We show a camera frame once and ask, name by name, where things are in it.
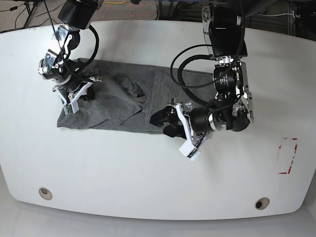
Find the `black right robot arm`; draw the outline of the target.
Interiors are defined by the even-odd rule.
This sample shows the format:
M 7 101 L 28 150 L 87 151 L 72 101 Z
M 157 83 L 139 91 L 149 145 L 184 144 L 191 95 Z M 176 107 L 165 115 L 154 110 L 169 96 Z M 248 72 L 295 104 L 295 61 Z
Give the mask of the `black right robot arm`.
M 102 4 L 101 0 L 66 1 L 58 15 L 62 25 L 53 29 L 49 49 L 45 57 L 40 60 L 38 73 L 44 80 L 55 82 L 56 85 L 52 90 L 62 100 L 65 114 L 78 112 L 78 100 L 87 98 L 88 89 L 94 83 L 103 81 L 101 76 L 82 73 L 98 52 L 100 40 L 91 21 Z M 70 59 L 71 51 L 79 45 L 80 31 L 86 29 L 95 36 L 94 51 L 87 61 L 75 62 Z

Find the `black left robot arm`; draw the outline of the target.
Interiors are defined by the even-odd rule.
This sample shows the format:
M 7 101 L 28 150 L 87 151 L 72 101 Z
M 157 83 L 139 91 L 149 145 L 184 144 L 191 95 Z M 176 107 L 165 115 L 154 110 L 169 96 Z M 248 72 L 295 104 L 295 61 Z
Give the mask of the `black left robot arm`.
M 186 59 L 172 81 L 198 103 L 191 108 L 171 101 L 151 116 L 150 123 L 163 127 L 165 135 L 184 139 L 180 153 L 194 160 L 200 146 L 212 132 L 222 129 L 245 130 L 254 121 L 254 106 L 259 106 L 258 128 L 261 132 L 280 132 L 285 141 L 302 142 L 302 149 L 316 148 L 316 55 L 287 42 L 272 44 L 266 63 L 256 63 L 255 89 L 249 89 L 246 64 L 244 2 L 233 6 L 229 1 L 211 1 L 202 9 L 203 34 L 207 55 Z M 212 81 L 216 95 L 204 101 L 186 85 L 183 69 L 196 60 L 214 61 Z

